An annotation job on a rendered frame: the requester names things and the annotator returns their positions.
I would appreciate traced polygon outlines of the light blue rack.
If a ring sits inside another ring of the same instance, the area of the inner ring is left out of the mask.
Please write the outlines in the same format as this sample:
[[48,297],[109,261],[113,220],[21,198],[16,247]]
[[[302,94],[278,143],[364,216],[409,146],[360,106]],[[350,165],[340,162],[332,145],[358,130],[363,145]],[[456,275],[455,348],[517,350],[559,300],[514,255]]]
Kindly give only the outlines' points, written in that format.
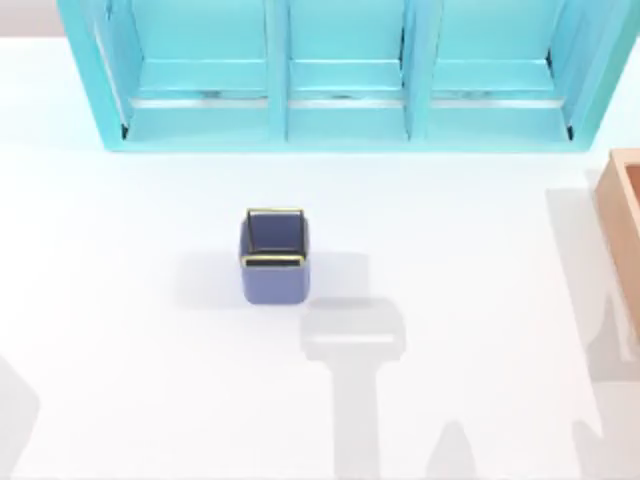
[[104,146],[585,151],[640,0],[57,0]]

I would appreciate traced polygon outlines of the salmon shallow box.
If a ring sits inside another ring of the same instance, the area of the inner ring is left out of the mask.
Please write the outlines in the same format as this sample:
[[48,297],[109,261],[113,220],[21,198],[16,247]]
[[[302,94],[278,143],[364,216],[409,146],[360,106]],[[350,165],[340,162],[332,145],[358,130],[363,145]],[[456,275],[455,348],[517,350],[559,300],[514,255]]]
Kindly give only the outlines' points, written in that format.
[[595,188],[597,211],[640,340],[640,148],[616,148]]

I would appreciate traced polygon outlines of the blue square cup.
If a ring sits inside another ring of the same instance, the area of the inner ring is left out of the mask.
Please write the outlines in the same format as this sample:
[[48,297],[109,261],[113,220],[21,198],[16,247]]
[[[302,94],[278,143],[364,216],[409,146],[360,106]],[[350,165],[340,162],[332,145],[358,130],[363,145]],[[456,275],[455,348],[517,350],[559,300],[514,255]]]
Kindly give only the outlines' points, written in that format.
[[249,208],[241,224],[243,292],[253,305],[297,305],[309,294],[309,224],[300,208]]

